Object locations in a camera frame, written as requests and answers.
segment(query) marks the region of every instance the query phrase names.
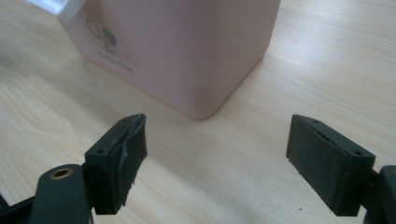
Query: white lid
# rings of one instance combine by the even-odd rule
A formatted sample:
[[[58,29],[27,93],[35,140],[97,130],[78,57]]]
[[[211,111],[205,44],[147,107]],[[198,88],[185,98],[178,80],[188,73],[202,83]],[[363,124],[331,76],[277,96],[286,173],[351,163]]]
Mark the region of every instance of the white lid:
[[[77,16],[84,6],[86,0],[26,0],[37,7],[40,7],[52,15],[55,15],[59,21],[68,22]]]

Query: logo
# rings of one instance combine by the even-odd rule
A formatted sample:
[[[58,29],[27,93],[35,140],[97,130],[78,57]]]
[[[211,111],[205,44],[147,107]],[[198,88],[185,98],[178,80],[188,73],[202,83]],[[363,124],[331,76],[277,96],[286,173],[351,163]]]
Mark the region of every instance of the logo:
[[[90,20],[87,20],[86,24],[87,24],[87,27],[90,30],[91,34],[93,34],[93,36],[95,36],[101,42],[104,43],[106,51],[110,54],[114,54],[111,47],[117,45],[117,38],[110,31],[110,29],[108,29],[107,27],[98,25]]]

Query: wooden table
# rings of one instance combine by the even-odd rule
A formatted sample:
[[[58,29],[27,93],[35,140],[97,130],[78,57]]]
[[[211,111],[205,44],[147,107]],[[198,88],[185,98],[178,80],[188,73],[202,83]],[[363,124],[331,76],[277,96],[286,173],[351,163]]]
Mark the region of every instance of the wooden table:
[[[11,204],[117,120],[148,116],[126,207],[95,223],[362,223],[336,217],[285,157],[290,117],[322,120],[396,163],[396,2],[284,0],[262,61],[206,120],[82,58],[51,15],[0,2],[0,192]]]

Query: pink box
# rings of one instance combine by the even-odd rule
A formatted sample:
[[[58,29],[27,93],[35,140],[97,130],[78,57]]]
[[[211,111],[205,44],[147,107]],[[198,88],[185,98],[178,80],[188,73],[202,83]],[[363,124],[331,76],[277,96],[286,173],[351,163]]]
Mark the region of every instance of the pink box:
[[[267,50],[279,3],[87,0],[61,24],[87,59],[181,114],[205,119]]]

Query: wood grain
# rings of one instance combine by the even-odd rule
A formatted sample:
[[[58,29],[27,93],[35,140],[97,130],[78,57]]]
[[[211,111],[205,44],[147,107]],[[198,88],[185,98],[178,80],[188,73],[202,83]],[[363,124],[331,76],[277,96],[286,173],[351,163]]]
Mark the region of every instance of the wood grain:
[[[126,207],[95,223],[362,223],[335,217],[285,157],[292,114],[396,163],[396,2],[284,0],[270,47],[210,119],[186,119],[83,59],[59,22],[0,2],[0,192],[35,194],[117,120],[148,116]]]

